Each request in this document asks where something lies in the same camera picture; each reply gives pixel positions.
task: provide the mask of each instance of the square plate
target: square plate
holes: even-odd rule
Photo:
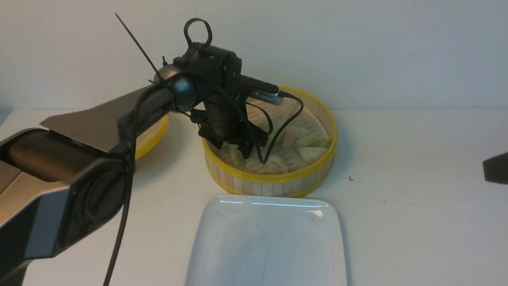
[[[335,209],[313,199],[226,195],[199,224],[186,286],[346,286]]]

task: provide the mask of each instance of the black object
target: black object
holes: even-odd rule
[[[485,181],[508,185],[508,152],[483,161]]]
[[[241,76],[241,59],[210,45],[208,23],[207,42],[192,42],[186,31],[195,21],[203,20],[185,25],[187,52],[172,65],[163,58],[153,84],[88,110],[49,117],[41,123],[48,130],[23,130],[0,142],[0,286],[21,285],[32,260],[58,255],[124,205],[119,247],[135,139],[170,111],[191,111],[199,135],[214,145],[237,144],[245,157],[256,148],[261,158],[259,146],[269,134],[248,121],[245,100],[262,94],[277,103],[291,96]],[[200,102],[205,110],[194,109]],[[117,251],[115,245],[113,266]]]

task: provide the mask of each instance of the steamed dumpling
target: steamed dumpling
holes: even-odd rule
[[[302,160],[309,164],[313,164],[318,161],[328,149],[323,147],[300,147],[298,148],[298,153],[300,153],[300,157]]]
[[[295,146],[299,147],[318,147],[319,139],[316,135],[311,134],[295,141]]]
[[[279,156],[270,155],[270,157],[268,157],[268,161],[266,162],[266,166],[279,174],[285,174],[289,172],[288,164],[286,164],[286,162],[284,162],[284,160]]]

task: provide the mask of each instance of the black cable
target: black cable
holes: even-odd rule
[[[261,112],[265,115],[266,117],[266,120],[268,121],[268,134],[272,134],[272,131],[273,131],[273,123],[272,123],[272,119],[270,118],[270,116],[268,115],[268,112],[266,112],[266,110],[262,109],[261,107],[257,106],[257,105],[254,105],[250,102],[246,102],[245,104],[248,104],[250,106],[254,106],[255,108],[261,110]]]
[[[171,77],[169,77],[166,81],[174,80],[177,77],[184,76],[183,74],[175,74]],[[109,282],[111,281],[111,277],[113,275],[113,270],[115,268],[116,259],[118,258],[118,253],[120,251],[120,245],[122,243],[123,233],[125,232],[125,226],[127,224],[127,216],[129,214],[129,205],[131,202],[131,194],[132,194],[132,184],[134,180],[134,168],[136,163],[136,139],[137,139],[137,128],[138,128],[138,122],[139,122],[139,112],[141,109],[141,104],[155,91],[162,88],[162,85],[167,85],[165,82],[161,82],[159,84],[155,84],[147,88],[138,98],[138,101],[136,101],[136,105],[134,106],[134,111],[132,115],[132,130],[131,130],[131,144],[130,149],[131,152],[129,153],[129,160],[128,160],[128,182],[127,187],[125,190],[125,197],[124,197],[124,203],[123,203],[123,211],[122,211],[122,217],[120,219],[120,227],[118,228],[118,233],[116,235],[115,240],[115,246],[113,247],[113,253],[111,254],[111,259],[109,261],[108,271],[106,272],[106,276],[104,278],[103,286],[108,286]]]
[[[293,121],[296,117],[298,117],[298,115],[300,115],[300,113],[302,113],[303,111],[303,101],[301,99],[299,99],[298,97],[292,95],[292,94],[289,94],[289,93],[283,93],[281,94],[280,96],[282,97],[286,97],[286,98],[291,98],[293,100],[296,100],[300,103],[300,109],[295,113],[293,114],[293,116],[291,116],[290,118],[288,118],[288,120],[286,120],[286,122],[284,122],[284,124],[282,124],[282,126],[279,128],[279,130],[277,130],[277,133],[273,136],[273,140],[272,142],[270,143],[270,146],[268,147],[267,151],[266,151],[266,155],[265,155],[265,163],[268,161],[268,158],[270,156],[270,153],[272,153],[272,149],[273,149],[273,146],[275,145],[275,141],[277,140],[277,137],[280,135],[280,133],[284,130],[284,128],[291,122]]]

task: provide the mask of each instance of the yellow rim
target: yellow rim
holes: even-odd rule
[[[136,148],[136,160],[138,160],[141,156],[145,155],[150,151],[157,143],[162,139],[164,133],[168,129],[169,126],[169,117],[166,115],[161,118],[161,127],[157,130],[155,135],[150,138],[145,144]]]
[[[231,188],[230,186],[226,185],[223,181],[221,181],[213,172],[212,169],[210,169],[210,166],[207,166],[208,168],[208,172],[210,173],[210,175],[212,176],[212,179],[217,183],[217,185],[219,185],[219,187],[221,187],[222,189],[224,189],[224,191],[230,193],[230,194],[241,194],[241,195],[245,195],[245,193],[242,193],[242,192],[239,192],[233,188]],[[317,182],[315,185],[309,187],[308,189],[305,189],[301,192],[298,192],[298,193],[294,193],[294,194],[291,194],[289,196],[286,196],[286,197],[305,197],[306,195],[314,192],[319,186],[321,186],[323,184],[323,182],[326,180],[326,178],[328,178],[328,175],[330,174],[331,170],[333,168],[333,164],[330,166],[330,168],[328,169],[328,171],[326,171],[326,174],[319,180],[319,182]]]
[[[289,87],[282,87],[283,90],[292,93],[292,94],[299,94],[300,96],[305,96],[313,101],[317,102],[327,113],[331,118],[334,118],[331,111],[328,109],[328,107],[322,103],[319,99],[315,98],[314,96]],[[229,166],[228,164],[224,163],[222,160],[220,160],[215,153],[210,149],[210,146],[208,146],[205,139],[203,139],[203,148],[205,150],[206,155],[213,161],[214,164],[217,165],[218,168],[224,170],[225,172],[229,173],[230,175],[233,175],[237,178],[248,180],[255,183],[284,183],[288,181],[295,181],[304,177],[309,176],[310,174],[314,173],[317,169],[323,167],[323,165],[326,164],[326,162],[330,159],[330,157],[333,157],[335,154],[335,147],[337,145],[337,139],[339,136],[339,132],[337,129],[337,123],[335,120],[333,120],[333,126],[334,126],[334,134],[331,136],[333,138],[332,144],[328,151],[324,154],[323,157],[321,157],[316,163],[309,165],[305,168],[299,169],[297,171],[287,173],[287,174],[278,174],[278,175],[260,175],[260,174],[253,174],[248,173],[245,171],[238,170],[236,168],[233,168]]]

